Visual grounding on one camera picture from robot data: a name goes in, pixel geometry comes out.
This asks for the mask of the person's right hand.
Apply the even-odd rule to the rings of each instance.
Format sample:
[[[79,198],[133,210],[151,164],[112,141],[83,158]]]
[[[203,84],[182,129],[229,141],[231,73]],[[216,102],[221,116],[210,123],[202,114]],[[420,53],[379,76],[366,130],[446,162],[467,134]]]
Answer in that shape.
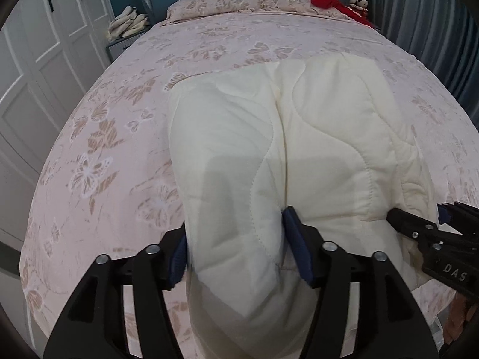
[[[464,322],[469,321],[475,313],[476,307],[468,306],[468,303],[469,300],[464,295],[455,294],[442,332],[446,344],[458,340],[464,330]]]

